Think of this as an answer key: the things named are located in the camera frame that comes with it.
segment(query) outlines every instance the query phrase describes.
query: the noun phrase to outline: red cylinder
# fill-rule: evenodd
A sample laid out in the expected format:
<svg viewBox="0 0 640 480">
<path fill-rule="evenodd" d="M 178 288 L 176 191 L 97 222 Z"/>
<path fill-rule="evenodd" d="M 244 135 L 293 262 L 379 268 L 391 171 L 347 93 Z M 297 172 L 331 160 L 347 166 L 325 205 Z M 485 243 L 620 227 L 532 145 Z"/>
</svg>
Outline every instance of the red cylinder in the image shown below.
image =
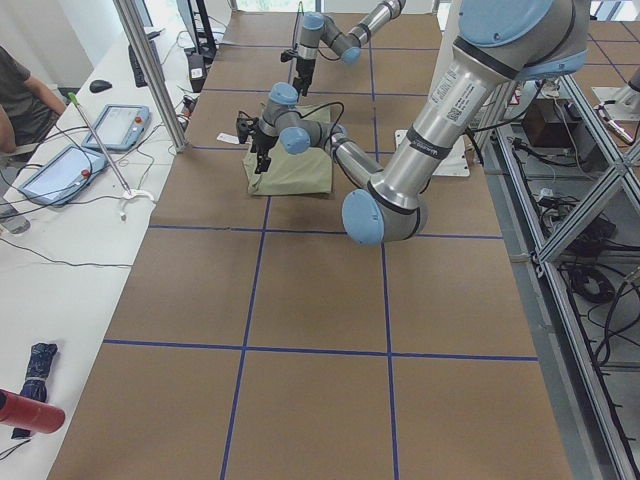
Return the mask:
<svg viewBox="0 0 640 480">
<path fill-rule="evenodd" d="M 0 389 L 0 423 L 40 433 L 53 433 L 64 423 L 64 411 L 53 405 Z"/>
</svg>

